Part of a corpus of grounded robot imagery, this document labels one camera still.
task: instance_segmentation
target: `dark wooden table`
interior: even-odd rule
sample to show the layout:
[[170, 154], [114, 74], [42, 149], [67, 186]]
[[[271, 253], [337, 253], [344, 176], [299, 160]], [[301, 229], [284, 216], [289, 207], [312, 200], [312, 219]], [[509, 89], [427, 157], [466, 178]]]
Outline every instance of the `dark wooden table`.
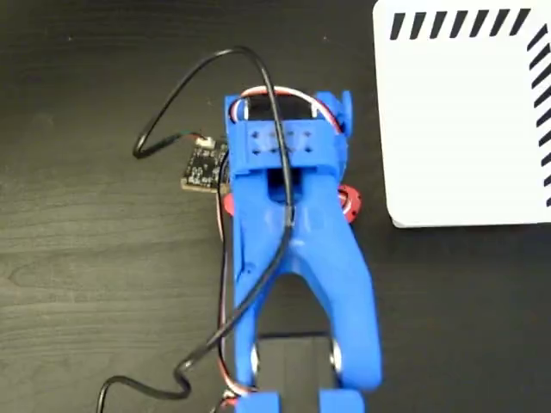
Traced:
[[[143, 162], [130, 149], [183, 71], [236, 43], [279, 84], [354, 93], [346, 182], [363, 194], [355, 230], [385, 364], [370, 411], [549, 411], [551, 231], [392, 227], [371, 2], [20, 3], [0, 4], [0, 411], [91, 413], [114, 373], [171, 387], [172, 366], [214, 327], [214, 200], [179, 188], [191, 144]], [[223, 95], [257, 83], [238, 58], [219, 62], [159, 133], [222, 134]], [[268, 307], [267, 329], [321, 319], [292, 278]], [[188, 401], [118, 388], [107, 412], [206, 412], [222, 388], [214, 359], [191, 378]]]

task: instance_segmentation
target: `white wire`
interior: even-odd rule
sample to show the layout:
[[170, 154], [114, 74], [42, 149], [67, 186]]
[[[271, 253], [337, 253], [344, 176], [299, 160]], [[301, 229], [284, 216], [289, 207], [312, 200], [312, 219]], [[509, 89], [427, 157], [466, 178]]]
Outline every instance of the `white wire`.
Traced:
[[[220, 234], [220, 239], [222, 239], [222, 211], [220, 210], [220, 201], [219, 200], [219, 194], [216, 194], [216, 221], [218, 223], [218, 231]], [[220, 302], [220, 319], [221, 322], [224, 323], [226, 321], [226, 284], [227, 284], [227, 256], [226, 256], [226, 267], [222, 269], [224, 271], [223, 274], [223, 280], [222, 280], [222, 294], [221, 294], [221, 302]], [[226, 353], [226, 339], [222, 338], [220, 341], [220, 347], [222, 354]], [[237, 396], [245, 396], [249, 394], [249, 392], [245, 389], [242, 389], [238, 386], [237, 383], [233, 382], [229, 377], [227, 377], [225, 374], [223, 374], [224, 381], [226, 382], [227, 387], [232, 391], [234, 395]]]
[[[296, 96], [296, 97], [299, 97], [300, 99], [310, 103], [310, 105], [312, 105], [312, 108], [313, 108], [313, 113], [315, 113], [315, 111], [320, 112], [323, 115], [323, 117], [337, 129], [337, 131], [339, 133], [341, 132], [340, 131], [340, 126], [337, 123], [337, 120], [335, 119], [335, 116], [331, 113], [331, 111], [326, 106], [322, 105], [321, 102], [318, 101], [317, 99], [315, 99], [314, 97], [312, 97], [310, 95], [307, 95], [306, 93], [301, 92], [300, 90], [291, 89], [291, 88], [288, 88], [286, 86], [275, 86], [274, 90], [275, 90], [276, 93], [280, 92], [280, 93], [284, 93], [284, 94], [287, 94], [287, 95]], [[266, 93], [266, 87], [265, 86], [255, 86], [254, 88], [249, 88], [249, 89], [245, 90], [244, 92], [242, 92], [241, 96], [242, 97], [247, 97], [247, 96], [252, 96], [252, 95], [259, 95], [259, 94], [262, 94], [262, 93]], [[239, 105], [241, 104], [241, 101], [242, 101], [242, 99], [239, 99], [232, 106], [231, 117], [232, 117], [232, 120], [234, 122], [236, 122], [238, 120], [238, 109], [239, 109]]]

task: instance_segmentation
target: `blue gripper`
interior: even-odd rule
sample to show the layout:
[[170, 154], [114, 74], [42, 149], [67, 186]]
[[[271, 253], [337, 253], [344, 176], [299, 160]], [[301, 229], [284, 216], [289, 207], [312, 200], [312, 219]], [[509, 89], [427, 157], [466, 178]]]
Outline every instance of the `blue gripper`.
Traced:
[[[331, 406], [341, 405], [339, 412], [359, 412], [363, 405], [354, 390], [373, 390], [380, 384], [381, 349], [371, 277], [337, 197], [348, 160], [352, 100], [348, 91], [341, 101], [329, 92], [319, 92], [316, 98], [336, 115], [343, 132], [338, 133], [320, 114], [316, 119], [283, 122], [290, 162], [299, 178], [294, 183], [293, 237], [277, 273], [304, 277], [325, 309], [340, 349], [339, 381], [343, 389], [321, 391], [321, 411], [329, 413], [334, 411]], [[226, 97], [226, 113], [236, 99], [238, 96]], [[235, 202], [235, 306], [251, 290], [276, 251], [284, 216], [281, 188], [269, 185], [269, 171], [281, 168], [274, 122], [245, 120], [243, 114], [239, 117], [235, 123], [226, 121]], [[237, 379], [248, 385], [254, 381], [251, 354], [257, 315], [267, 292], [244, 314], [235, 330]], [[279, 411], [273, 394], [257, 393], [247, 398], [238, 403], [237, 412], [255, 413], [251, 409], [258, 407], [256, 401], [263, 406], [262, 411]]]

